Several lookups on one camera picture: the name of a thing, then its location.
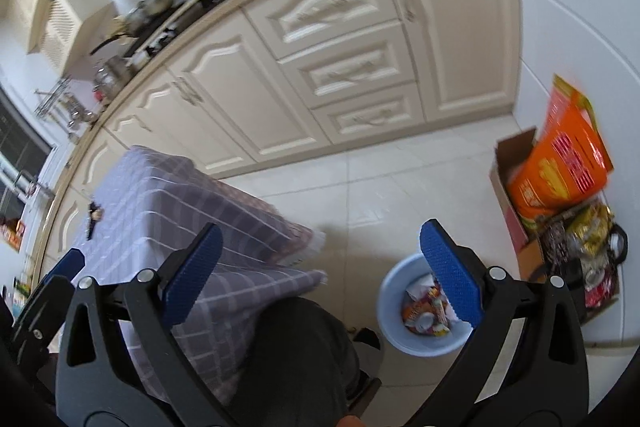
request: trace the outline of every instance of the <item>person's leg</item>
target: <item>person's leg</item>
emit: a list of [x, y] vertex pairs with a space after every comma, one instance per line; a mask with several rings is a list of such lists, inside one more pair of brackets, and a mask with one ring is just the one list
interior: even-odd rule
[[359, 381], [342, 323], [312, 301], [284, 299], [260, 316], [229, 412], [241, 427], [335, 427]]

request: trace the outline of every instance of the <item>orange package on windowsill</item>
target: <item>orange package on windowsill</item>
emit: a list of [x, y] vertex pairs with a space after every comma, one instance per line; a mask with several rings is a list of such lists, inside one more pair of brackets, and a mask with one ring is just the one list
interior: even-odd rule
[[591, 104], [556, 76], [542, 138], [507, 183], [524, 227], [535, 232], [549, 217], [590, 198], [612, 170]]

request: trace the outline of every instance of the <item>gray checkered tablecloth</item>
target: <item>gray checkered tablecloth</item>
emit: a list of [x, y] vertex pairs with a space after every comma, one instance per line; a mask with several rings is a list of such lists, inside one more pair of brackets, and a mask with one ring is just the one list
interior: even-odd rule
[[[86, 265], [74, 283], [92, 275], [100, 284], [131, 280], [158, 268], [209, 222], [222, 229], [224, 248], [187, 320], [172, 332], [207, 387], [226, 403], [252, 341], [260, 312], [277, 299], [301, 295], [326, 277], [282, 266], [319, 250], [321, 232], [291, 223], [264, 201], [199, 172], [188, 158], [135, 146], [95, 190], [104, 209], [90, 241], [88, 214], [73, 242]], [[164, 397], [130, 323], [123, 333], [146, 389]]]

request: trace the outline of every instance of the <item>tile floor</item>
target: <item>tile floor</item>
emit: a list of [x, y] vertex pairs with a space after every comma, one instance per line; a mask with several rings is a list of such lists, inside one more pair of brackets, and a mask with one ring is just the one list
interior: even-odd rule
[[[511, 116], [493, 118], [225, 182], [268, 201], [292, 221], [326, 232], [322, 253], [302, 266], [325, 270], [328, 284], [307, 297], [347, 327], [377, 328], [380, 282], [417, 251], [420, 226], [431, 217], [486, 265], [517, 275], [488, 172], [495, 141], [518, 131]], [[484, 395], [500, 385], [520, 327], [514, 324]], [[364, 415], [367, 426], [402, 425], [456, 355], [416, 359], [387, 345], [383, 388]]]

